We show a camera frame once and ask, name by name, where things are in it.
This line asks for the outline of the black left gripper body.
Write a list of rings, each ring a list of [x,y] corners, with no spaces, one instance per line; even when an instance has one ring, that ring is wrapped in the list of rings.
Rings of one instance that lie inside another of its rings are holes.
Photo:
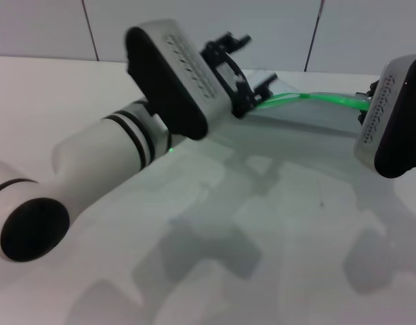
[[[207,43],[201,55],[207,65],[221,83],[232,102],[238,99],[236,87],[236,74],[233,69],[234,60],[230,57],[228,48],[217,43]]]

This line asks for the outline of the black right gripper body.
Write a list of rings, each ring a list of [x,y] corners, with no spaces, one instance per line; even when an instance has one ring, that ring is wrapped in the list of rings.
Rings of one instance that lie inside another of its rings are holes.
[[[374,83],[371,83],[369,90],[366,92],[366,97],[369,102],[373,99],[373,96],[375,95],[378,84],[379,84],[379,80],[375,81]]]

